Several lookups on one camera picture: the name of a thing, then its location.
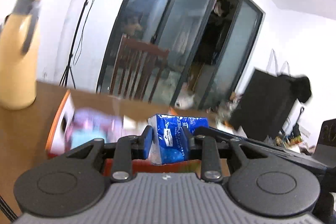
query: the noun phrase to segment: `open doorway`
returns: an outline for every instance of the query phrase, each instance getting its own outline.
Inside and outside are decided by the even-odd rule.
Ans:
[[[232,20],[239,0],[216,0],[204,29],[203,36],[189,70],[188,89],[194,93],[194,106],[199,103],[208,87],[216,64],[220,62]]]

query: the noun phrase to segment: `gray bottle strap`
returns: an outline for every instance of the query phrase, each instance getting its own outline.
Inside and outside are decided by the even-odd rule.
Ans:
[[[31,21],[28,27],[28,32],[25,41],[23,42],[21,54],[25,55],[32,42],[35,26],[37,24],[38,15],[40,12],[40,0],[17,0],[13,9],[13,14],[31,15]]]

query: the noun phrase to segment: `light blue package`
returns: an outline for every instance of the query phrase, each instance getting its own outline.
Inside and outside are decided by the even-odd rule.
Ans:
[[[209,126],[206,118],[164,114],[156,114],[149,118],[148,122],[154,129],[151,148],[151,161],[154,164],[188,160],[188,142],[182,126],[187,126],[191,134],[200,126]]]

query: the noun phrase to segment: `tissue packet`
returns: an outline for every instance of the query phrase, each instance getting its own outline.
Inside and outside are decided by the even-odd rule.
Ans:
[[[183,117],[156,114],[148,119],[154,129],[151,161],[154,164],[170,164],[188,160],[188,140],[182,131],[187,126],[193,134],[199,126],[208,127],[208,120],[200,117]]]

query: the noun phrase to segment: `brown table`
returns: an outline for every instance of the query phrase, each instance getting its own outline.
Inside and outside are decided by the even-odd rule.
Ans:
[[[13,195],[16,179],[26,170],[47,159],[44,147],[65,88],[37,83],[37,97],[28,108],[9,111],[0,108],[0,194],[17,215],[21,212]],[[169,106],[119,100],[104,94],[71,91],[76,108],[92,107],[100,111],[126,115],[143,121],[156,113],[167,113]],[[207,116],[204,112],[176,110],[181,116]],[[0,213],[0,223],[8,223]]]

